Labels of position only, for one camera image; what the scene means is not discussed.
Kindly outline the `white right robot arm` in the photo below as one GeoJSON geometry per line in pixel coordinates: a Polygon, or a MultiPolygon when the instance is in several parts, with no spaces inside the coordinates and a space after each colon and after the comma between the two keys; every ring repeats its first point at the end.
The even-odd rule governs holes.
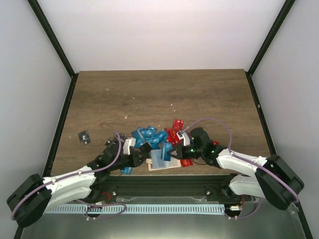
{"type": "Polygon", "coordinates": [[[304,188],[301,178],[278,155],[251,156],[229,149],[211,140],[207,132],[194,128],[190,133],[179,131],[180,144],[166,150],[166,156],[178,160],[198,159],[216,168],[236,171],[229,183],[221,188],[228,201],[238,195],[250,195],[266,199],[279,210],[286,210],[304,188]]]}

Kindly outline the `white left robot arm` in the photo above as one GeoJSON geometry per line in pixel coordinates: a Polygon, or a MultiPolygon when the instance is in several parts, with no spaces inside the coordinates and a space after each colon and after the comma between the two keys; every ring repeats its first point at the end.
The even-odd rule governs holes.
{"type": "Polygon", "coordinates": [[[11,219],[26,228],[56,206],[85,198],[97,201],[102,195],[98,184],[105,181],[112,171],[140,166],[151,150],[148,143],[135,148],[116,142],[107,146],[103,154],[86,166],[73,172],[51,177],[30,175],[6,201],[11,219]]]}

